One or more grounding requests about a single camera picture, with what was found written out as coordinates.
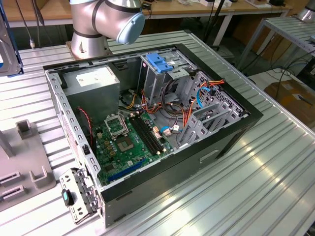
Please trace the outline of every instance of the metal frame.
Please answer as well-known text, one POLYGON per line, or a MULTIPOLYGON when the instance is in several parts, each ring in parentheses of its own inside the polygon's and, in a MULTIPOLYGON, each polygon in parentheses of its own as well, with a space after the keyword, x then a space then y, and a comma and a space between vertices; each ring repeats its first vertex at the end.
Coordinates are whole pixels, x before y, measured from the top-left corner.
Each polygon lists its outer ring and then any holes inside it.
POLYGON ((289 40, 296 46, 300 47, 307 53, 315 55, 315 44, 310 41, 310 37, 315 34, 315 30, 312 28, 315 23, 304 23, 295 17, 285 17, 285 18, 267 18, 261 20, 259 26, 254 32, 252 38, 248 42, 245 50, 243 51, 236 68, 240 69, 244 64, 245 58, 252 49, 254 43, 259 37, 260 33, 267 27, 271 30, 269 35, 266 37, 265 41, 258 50, 258 54, 265 48, 267 43, 272 39, 274 33, 281 35, 283 38, 289 40))

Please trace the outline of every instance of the aluminum table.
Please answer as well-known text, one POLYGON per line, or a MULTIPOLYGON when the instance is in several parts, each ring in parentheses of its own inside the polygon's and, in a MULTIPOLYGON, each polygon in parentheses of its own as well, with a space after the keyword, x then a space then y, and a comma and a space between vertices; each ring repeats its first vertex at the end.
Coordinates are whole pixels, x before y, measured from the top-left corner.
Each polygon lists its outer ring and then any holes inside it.
MULTIPOLYGON (((193 34, 144 35, 113 53, 183 43, 263 118, 217 162, 108 229, 98 215, 74 225, 57 186, 0 212, 0 235, 303 235, 315 220, 315 134, 193 34)), ((0 78, 0 129, 38 126, 55 178, 76 167, 42 66, 71 61, 66 46, 21 52, 25 75, 0 78)))
MULTIPOLYGON (((241 58, 237 64, 237 68, 240 69, 243 65, 245 58, 252 49, 255 41, 259 37, 260 33, 267 27, 271 30, 269 35, 266 37, 262 46, 258 50, 258 54, 266 47, 267 43, 270 41, 274 33, 281 35, 283 38, 286 38, 298 48, 303 49, 305 52, 310 53, 312 56, 315 56, 315 43, 310 40, 310 37, 315 35, 315 22, 305 23, 298 20, 295 17, 276 17, 276 18, 266 18, 263 19, 259 26, 257 27, 255 33, 252 35, 252 38, 248 42, 245 50, 243 51, 241 58)), ((292 54, 289 56, 291 58, 286 64, 289 65, 290 62, 294 59, 296 55, 296 50, 293 50, 292 54)))

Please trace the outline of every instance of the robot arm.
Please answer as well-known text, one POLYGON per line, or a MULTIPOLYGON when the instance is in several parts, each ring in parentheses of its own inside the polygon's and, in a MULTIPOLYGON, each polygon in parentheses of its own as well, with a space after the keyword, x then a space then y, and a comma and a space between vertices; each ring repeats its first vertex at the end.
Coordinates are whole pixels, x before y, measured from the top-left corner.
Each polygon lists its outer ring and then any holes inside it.
POLYGON ((145 17, 139 0, 70 0, 73 18, 72 53, 81 59, 107 54, 106 37, 131 44, 145 17))
POLYGON ((305 8, 296 17, 306 23, 313 22, 315 19, 315 0, 309 0, 305 8))

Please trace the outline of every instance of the pcie slot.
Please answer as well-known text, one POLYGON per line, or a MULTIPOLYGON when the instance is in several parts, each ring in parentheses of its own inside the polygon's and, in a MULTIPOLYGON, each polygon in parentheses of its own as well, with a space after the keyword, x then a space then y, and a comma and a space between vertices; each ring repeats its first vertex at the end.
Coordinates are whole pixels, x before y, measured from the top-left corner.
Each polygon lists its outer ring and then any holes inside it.
POLYGON ((146 159, 143 159, 142 161, 139 161, 138 163, 134 164, 133 166, 130 166, 129 168, 123 170, 123 171, 120 171, 119 173, 117 174, 114 174, 113 176, 110 176, 108 177, 108 181, 113 181, 113 180, 116 180, 122 176, 125 176, 129 173, 131 173, 132 171, 138 169, 141 167, 142 163, 145 161, 146 159))

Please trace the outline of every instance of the metal bracket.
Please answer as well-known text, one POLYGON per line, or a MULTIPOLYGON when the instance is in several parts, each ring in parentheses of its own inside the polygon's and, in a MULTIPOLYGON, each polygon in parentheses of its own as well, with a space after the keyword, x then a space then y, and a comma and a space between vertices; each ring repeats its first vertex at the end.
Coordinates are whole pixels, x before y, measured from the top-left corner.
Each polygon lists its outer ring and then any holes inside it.
POLYGON ((91 177, 84 169, 70 169, 61 175, 59 180, 65 190, 62 192, 64 203, 69 208, 75 224, 80 224, 96 213, 100 207, 99 196, 91 177))

